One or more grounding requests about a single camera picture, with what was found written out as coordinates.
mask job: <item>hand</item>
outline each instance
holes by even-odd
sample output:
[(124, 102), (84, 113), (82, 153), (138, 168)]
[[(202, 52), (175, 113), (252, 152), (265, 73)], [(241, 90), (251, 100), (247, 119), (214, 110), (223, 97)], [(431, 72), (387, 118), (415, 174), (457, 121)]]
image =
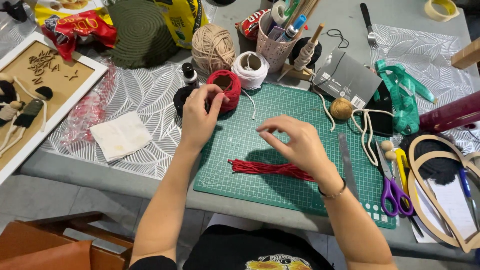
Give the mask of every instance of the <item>hand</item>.
[[(287, 133), (289, 142), (284, 144), (277, 139), (272, 134), (275, 130)], [(325, 170), (336, 172), (335, 164), (328, 159), (317, 130), (311, 124), (282, 114), (265, 120), (256, 131), (286, 159), (316, 180), (326, 175)]]
[[(210, 112), (205, 110), (205, 100), (212, 100)], [(183, 105), (183, 121), (179, 146), (200, 152), (212, 135), (222, 102), (229, 99), (217, 85), (202, 85), (194, 89)]]

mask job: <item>pink pencil holder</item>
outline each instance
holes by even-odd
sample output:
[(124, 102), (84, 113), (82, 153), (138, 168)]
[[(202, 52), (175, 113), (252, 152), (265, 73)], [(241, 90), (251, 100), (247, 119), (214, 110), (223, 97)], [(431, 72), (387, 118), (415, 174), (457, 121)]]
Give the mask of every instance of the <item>pink pencil holder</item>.
[(269, 18), (270, 11), (265, 12), (260, 17), (258, 23), (257, 52), (262, 54), (270, 64), (268, 73), (275, 73), (282, 69), (285, 60), (300, 37), (300, 33), (298, 33), (289, 42), (278, 42), (273, 39), (269, 39), (265, 34), (269, 24)]

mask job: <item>table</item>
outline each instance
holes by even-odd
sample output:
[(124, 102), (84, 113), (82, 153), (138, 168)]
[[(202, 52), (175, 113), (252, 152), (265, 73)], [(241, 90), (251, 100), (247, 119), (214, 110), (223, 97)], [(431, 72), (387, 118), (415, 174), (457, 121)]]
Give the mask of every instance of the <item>table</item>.
[[(367, 31), (359, 7), (361, 2), (368, 5), (374, 24), (457, 36), (460, 37), (463, 46), (470, 42), (462, 10), (457, 18), (446, 23), (438, 23), (425, 15), (423, 11), (425, 2), (419, 0), (322, 0), (315, 16), (309, 21), (310, 29), (305, 32), (304, 37), (311, 36), (317, 25), (325, 22), (325, 31), (339, 29), (349, 40), (350, 46), (343, 49), (346, 53), (359, 62), (369, 64), (370, 48), (367, 44)], [(260, 1), (262, 9), (268, 8), (270, 5), (271, 3), (267, 0)], [(258, 9), (258, 0), (237, 0), (231, 5), (217, 9), (214, 23), (226, 28), (231, 33), (237, 55), (247, 50), (255, 51), (255, 44), (245, 40), (236, 31), (235, 23), (245, 19)], [(323, 54), (318, 62), (322, 63), (328, 52), (338, 46), (340, 39), (323, 35), (319, 41), (323, 46)], [(170, 60), (178, 63), (191, 61), (191, 54), (187, 50), (181, 50)], [(479, 76), (474, 66), (469, 68), (469, 72), (475, 77)], [(267, 80), (276, 81), (277, 77), (277, 74), (270, 74)], [(290, 78), (282, 80), (281, 83), (304, 89), (309, 86), (307, 82)], [(156, 179), (133, 175), (84, 160), (68, 159), (42, 150), (34, 152), (19, 171), (26, 175), (144, 198), (151, 198), (158, 186)], [(480, 198), (476, 189), (473, 196)], [(187, 193), (186, 207), (333, 235), (329, 219), (326, 217), (196, 192), (193, 191), (192, 184)], [(395, 230), (383, 228), (380, 230), (387, 239), (392, 253), (397, 256), (461, 262), (473, 262), (474, 259), (472, 252), (465, 254), (459, 248), (450, 248), (441, 244), (417, 244), (407, 219), (400, 219)]]

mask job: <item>blue marker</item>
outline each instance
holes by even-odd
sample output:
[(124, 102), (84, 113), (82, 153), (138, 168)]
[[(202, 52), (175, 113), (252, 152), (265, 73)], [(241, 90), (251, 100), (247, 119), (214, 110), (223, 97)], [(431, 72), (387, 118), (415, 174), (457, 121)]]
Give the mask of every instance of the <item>blue marker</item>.
[(295, 22), (290, 25), (285, 32), (277, 39), (279, 42), (289, 42), (291, 41), (295, 35), (299, 32), (300, 28), (305, 24), (307, 21), (307, 17), (305, 15), (300, 15)]

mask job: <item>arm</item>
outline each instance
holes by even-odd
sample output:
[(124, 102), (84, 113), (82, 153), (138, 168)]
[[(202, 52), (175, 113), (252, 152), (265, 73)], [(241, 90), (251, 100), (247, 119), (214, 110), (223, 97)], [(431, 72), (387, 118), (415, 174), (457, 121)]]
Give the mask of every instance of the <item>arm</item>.
[[(275, 130), (286, 132), (290, 141), (284, 144), (278, 140), (272, 134)], [(312, 125), (281, 115), (265, 120), (257, 131), (285, 158), (311, 175), (323, 193), (333, 195), (342, 189), (342, 178)], [(349, 269), (396, 269), (384, 236), (347, 188), (335, 199), (324, 197), (324, 202)]]
[[(163, 255), (176, 261), (188, 182), (193, 163), (212, 135), (222, 100), (228, 98), (216, 85), (193, 90), (183, 106), (182, 135), (163, 180), (138, 225), (130, 265), (141, 258)], [(205, 99), (214, 96), (210, 113)]]

